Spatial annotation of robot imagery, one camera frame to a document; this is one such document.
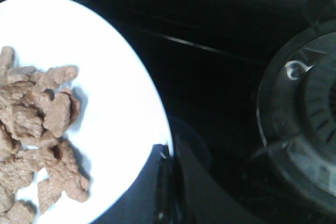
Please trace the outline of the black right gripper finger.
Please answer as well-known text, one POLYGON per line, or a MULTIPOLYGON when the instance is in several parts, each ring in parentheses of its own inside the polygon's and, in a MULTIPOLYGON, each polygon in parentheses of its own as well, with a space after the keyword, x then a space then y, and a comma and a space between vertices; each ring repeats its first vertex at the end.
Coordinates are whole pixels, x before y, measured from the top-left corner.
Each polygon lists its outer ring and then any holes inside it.
POLYGON ((154 223, 262 223, 222 190, 180 135, 161 153, 154 223))

